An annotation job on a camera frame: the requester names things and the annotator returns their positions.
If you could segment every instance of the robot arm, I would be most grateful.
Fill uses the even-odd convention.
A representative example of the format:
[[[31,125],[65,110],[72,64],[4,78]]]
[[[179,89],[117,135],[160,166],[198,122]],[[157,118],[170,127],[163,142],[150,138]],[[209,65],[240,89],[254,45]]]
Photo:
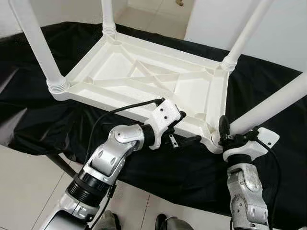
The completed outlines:
[[[268,209],[262,198],[257,168],[252,161],[268,152],[256,142],[257,139],[271,148],[278,141],[279,135],[261,127],[233,137],[229,135],[225,117],[220,119],[219,131],[223,158],[228,163],[227,186],[234,229],[268,230]]]
[[[41,230],[85,230],[94,219],[99,204],[115,183],[132,152],[148,146],[157,149],[162,135],[185,117],[170,100],[164,100],[145,124],[116,126],[105,143],[91,155],[66,189]]]

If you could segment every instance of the black cable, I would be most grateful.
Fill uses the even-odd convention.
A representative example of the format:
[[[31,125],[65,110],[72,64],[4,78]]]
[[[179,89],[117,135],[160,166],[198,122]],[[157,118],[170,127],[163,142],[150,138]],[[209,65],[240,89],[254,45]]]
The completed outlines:
[[[229,228],[230,228],[230,230],[232,230],[232,217],[231,217],[231,219],[230,219],[230,223],[229,223]]]
[[[110,187],[109,189],[109,192],[107,194],[107,200],[106,200],[106,204],[104,206],[104,208],[102,209],[102,211],[100,212],[99,216],[97,217],[97,219],[95,220],[95,222],[92,224],[92,226],[90,227],[90,230],[93,229],[93,227],[97,224],[97,222],[100,220],[101,216],[103,215],[103,213],[105,212],[106,210],[106,207],[107,205],[109,204],[110,202],[110,199],[113,197],[113,194],[115,192],[115,189],[116,189],[116,181],[114,181],[114,184],[112,184],[112,186]]]
[[[256,142],[258,142],[261,146],[263,146],[267,151],[269,151],[270,154],[272,154],[272,156],[274,157],[274,160],[276,162],[277,165],[277,171],[278,171],[278,180],[277,180],[277,188],[276,188],[276,192],[275,192],[275,196],[273,199],[273,205],[272,205],[272,211],[270,213],[270,217],[269,218],[269,227],[270,230],[273,230],[273,221],[274,221],[274,215],[275,215],[275,210],[276,210],[276,204],[277,204],[277,197],[278,197],[278,193],[279,193],[279,189],[280,189],[280,185],[281,185],[281,180],[282,180],[282,169],[279,163],[279,160],[277,158],[276,153],[270,149],[266,144],[264,144],[261,140],[259,140],[258,138],[255,139]]]
[[[87,162],[87,158],[88,158],[88,155],[89,155],[89,152],[90,152],[90,148],[91,148],[91,142],[92,142],[92,137],[93,137],[94,129],[95,129],[96,125],[99,123],[99,121],[101,121],[103,118],[105,118],[108,115],[111,115],[111,114],[114,114],[114,113],[118,113],[118,112],[123,111],[123,110],[131,109],[131,108],[135,108],[135,107],[139,107],[139,106],[143,106],[143,105],[147,105],[147,104],[151,104],[151,103],[161,104],[163,101],[164,101],[164,99],[154,99],[154,100],[151,100],[151,101],[137,103],[137,104],[132,104],[132,105],[128,105],[128,106],[125,106],[125,107],[122,107],[122,108],[114,109],[114,110],[112,110],[110,112],[107,112],[106,114],[101,115],[96,120],[96,122],[93,125],[92,131],[91,131],[91,134],[90,134],[90,138],[89,138],[89,141],[88,141],[88,145],[87,145],[87,150],[86,150],[86,155],[85,155],[85,159],[84,159],[84,164]]]

